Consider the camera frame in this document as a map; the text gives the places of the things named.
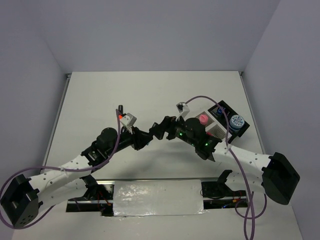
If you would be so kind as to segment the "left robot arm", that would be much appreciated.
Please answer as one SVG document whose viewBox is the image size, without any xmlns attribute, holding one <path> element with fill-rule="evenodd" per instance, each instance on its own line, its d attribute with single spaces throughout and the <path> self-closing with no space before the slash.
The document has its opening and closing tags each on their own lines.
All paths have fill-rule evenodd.
<svg viewBox="0 0 320 240">
<path fill-rule="evenodd" d="M 92 173 L 109 163 L 113 155 L 127 147 L 144 148 L 153 136 L 137 127 L 131 130 L 105 128 L 96 140 L 73 160 L 58 166 L 41 166 L 45 172 L 25 177 L 20 170 L 4 183 L 0 204 L 11 229 L 26 229 L 40 221 L 39 212 L 49 212 L 55 205 L 78 196 L 91 200 L 98 184 Z"/>
</svg>

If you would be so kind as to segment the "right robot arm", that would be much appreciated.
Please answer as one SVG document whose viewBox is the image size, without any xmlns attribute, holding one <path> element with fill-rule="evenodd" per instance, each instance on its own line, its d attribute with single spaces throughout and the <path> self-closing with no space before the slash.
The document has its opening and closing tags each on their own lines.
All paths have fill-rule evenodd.
<svg viewBox="0 0 320 240">
<path fill-rule="evenodd" d="M 208 134 L 195 117 L 177 120 L 166 116 L 160 124 L 154 123 L 149 131 L 158 140 L 165 133 L 169 140 L 178 138 L 193 146 L 201 159 L 216 162 L 222 170 L 217 190 L 223 196 L 249 187 L 278 204 L 288 205 L 301 179 L 283 154 L 259 154 L 228 144 Z"/>
</svg>

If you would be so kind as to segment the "orange highlighter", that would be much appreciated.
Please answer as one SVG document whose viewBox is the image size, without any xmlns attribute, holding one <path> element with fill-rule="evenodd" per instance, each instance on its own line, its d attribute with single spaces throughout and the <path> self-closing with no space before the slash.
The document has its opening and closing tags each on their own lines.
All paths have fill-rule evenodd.
<svg viewBox="0 0 320 240">
<path fill-rule="evenodd" d="M 121 119 L 124 116 L 124 107 L 123 105 L 118 106 L 119 118 Z"/>
</svg>

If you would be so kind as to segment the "pink-capped pen tube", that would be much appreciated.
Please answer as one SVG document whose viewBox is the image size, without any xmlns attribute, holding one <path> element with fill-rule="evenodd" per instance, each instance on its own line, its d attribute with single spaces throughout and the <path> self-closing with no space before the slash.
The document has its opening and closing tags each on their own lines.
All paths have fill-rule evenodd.
<svg viewBox="0 0 320 240">
<path fill-rule="evenodd" d="M 198 119 L 202 125 L 204 126 L 208 125 L 209 117 L 206 114 L 201 114 Z"/>
</svg>

